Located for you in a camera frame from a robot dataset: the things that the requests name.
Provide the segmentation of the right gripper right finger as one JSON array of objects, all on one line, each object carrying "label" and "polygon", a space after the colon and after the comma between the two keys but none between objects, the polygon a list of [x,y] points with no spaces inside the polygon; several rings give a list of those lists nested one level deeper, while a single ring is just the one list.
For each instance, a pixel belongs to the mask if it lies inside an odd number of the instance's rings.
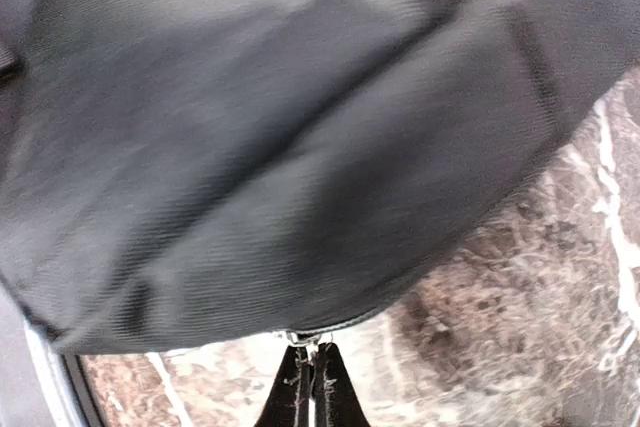
[{"label": "right gripper right finger", "polygon": [[318,427],[370,427],[338,346],[323,343],[314,361],[312,398]]}]

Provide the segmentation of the black student backpack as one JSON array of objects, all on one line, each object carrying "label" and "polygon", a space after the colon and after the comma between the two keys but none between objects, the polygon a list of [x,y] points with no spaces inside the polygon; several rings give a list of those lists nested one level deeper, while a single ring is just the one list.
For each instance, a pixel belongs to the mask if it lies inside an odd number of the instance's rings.
[{"label": "black student backpack", "polygon": [[639,0],[1,0],[1,284],[56,348],[402,296],[639,59]]}]

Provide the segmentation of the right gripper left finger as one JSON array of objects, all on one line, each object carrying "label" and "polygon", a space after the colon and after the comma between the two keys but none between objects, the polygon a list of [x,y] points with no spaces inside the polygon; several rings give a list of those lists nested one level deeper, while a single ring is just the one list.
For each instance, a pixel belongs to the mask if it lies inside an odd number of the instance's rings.
[{"label": "right gripper left finger", "polygon": [[312,364],[305,347],[288,346],[255,427],[308,427]]}]

